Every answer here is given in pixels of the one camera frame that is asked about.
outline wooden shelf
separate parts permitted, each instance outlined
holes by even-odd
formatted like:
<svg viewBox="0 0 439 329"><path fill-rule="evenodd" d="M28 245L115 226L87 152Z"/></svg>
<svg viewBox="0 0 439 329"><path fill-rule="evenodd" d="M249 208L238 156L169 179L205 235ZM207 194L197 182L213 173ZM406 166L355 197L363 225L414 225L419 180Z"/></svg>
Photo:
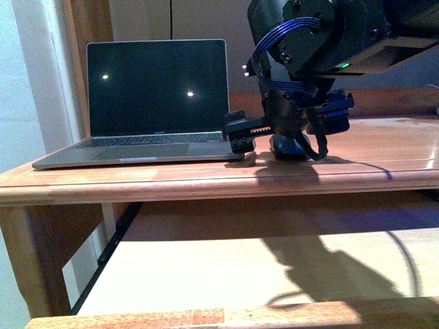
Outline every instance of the wooden shelf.
<svg viewBox="0 0 439 329"><path fill-rule="evenodd" d="M320 162L276 161L265 136L240 162L52 171L26 164L0 176L0 206L438 188L438 132L437 116L354 119L328 137Z"/></svg>

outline wooden table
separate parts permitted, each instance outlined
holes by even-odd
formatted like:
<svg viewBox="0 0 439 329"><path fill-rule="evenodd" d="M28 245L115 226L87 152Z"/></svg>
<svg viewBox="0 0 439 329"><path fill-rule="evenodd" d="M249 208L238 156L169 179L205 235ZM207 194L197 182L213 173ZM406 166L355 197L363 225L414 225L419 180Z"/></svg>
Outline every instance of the wooden table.
<svg viewBox="0 0 439 329"><path fill-rule="evenodd" d="M241 162L4 173L0 224L31 317L69 312L62 266L112 204L439 188L437 117L354 119L328 140L320 162L275 161L259 138Z"/></svg>

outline wooden panel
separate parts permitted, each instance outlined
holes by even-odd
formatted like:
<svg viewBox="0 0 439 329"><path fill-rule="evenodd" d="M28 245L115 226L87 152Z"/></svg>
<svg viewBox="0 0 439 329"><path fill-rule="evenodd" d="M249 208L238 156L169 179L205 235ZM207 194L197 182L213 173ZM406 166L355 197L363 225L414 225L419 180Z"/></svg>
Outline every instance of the wooden panel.
<svg viewBox="0 0 439 329"><path fill-rule="evenodd" d="M438 188L439 119L353 119L319 162L277 161L269 136L239 162L145 164L0 175L0 205L134 202Z"/></svg>
<svg viewBox="0 0 439 329"><path fill-rule="evenodd" d="M435 329L438 321L439 298L424 297L313 303L296 305L293 308L255 307L94 317L50 317L33 319L26 329Z"/></svg>
<svg viewBox="0 0 439 329"><path fill-rule="evenodd" d="M44 241L43 222L24 208L0 208L0 225L30 316L67 315L70 306L62 267L51 246Z"/></svg>
<svg viewBox="0 0 439 329"><path fill-rule="evenodd" d="M86 46L90 42L112 41L110 5L108 0L62 0L62 3L75 65L84 129L89 137Z"/></svg>
<svg viewBox="0 0 439 329"><path fill-rule="evenodd" d="M0 225L31 317L70 311L62 267L103 220L99 204L0 208Z"/></svg>
<svg viewBox="0 0 439 329"><path fill-rule="evenodd" d="M428 88L361 89L352 93L355 106L351 117L433 114L439 106L439 90ZM249 119L263 116L259 93L230 94L230 109L244 109Z"/></svg>

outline black screen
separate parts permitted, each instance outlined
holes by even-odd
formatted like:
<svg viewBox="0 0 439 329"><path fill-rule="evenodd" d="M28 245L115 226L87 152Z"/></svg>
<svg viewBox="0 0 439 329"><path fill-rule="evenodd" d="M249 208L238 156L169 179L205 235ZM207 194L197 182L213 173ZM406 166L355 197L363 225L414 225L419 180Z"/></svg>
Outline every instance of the black screen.
<svg viewBox="0 0 439 329"><path fill-rule="evenodd" d="M91 43L92 136L221 130L228 112L223 40Z"/></svg>

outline black object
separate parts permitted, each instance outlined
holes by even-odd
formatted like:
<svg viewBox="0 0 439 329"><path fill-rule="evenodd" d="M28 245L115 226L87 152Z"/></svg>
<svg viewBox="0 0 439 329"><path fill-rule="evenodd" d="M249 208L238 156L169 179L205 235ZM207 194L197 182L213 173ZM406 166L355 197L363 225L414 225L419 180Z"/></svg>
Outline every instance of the black object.
<svg viewBox="0 0 439 329"><path fill-rule="evenodd" d="M354 106L352 95L330 92L335 78L384 72L439 45L434 0L253 0L248 22L256 49L246 73L259 79L264 117L226 120L235 153L252 151L258 136L280 134L323 159L326 135L349 129Z"/></svg>
<svg viewBox="0 0 439 329"><path fill-rule="evenodd" d="M308 160L308 155L295 139L287 139L280 134L274 134L270 138L270 150L279 160Z"/></svg>
<svg viewBox="0 0 439 329"><path fill-rule="evenodd" d="M110 242L108 242L107 246L103 250L101 256L97 259L97 269L96 272L91 277L90 281L88 281L87 286L84 291L81 293L80 297L76 301L75 305L71 309L69 315L77 315L80 311L82 305L87 299L88 295L91 292L91 289L95 286L97 279L100 277L102 271L104 270L107 262L110 260L110 257L113 252L115 252L117 245L120 241L122 241L123 236L126 231L130 227L132 221L136 217L140 208L142 207L143 202L133 202L131 203L125 212L122 214L121 218L118 220L116 224L116 232L112 236Z"/></svg>

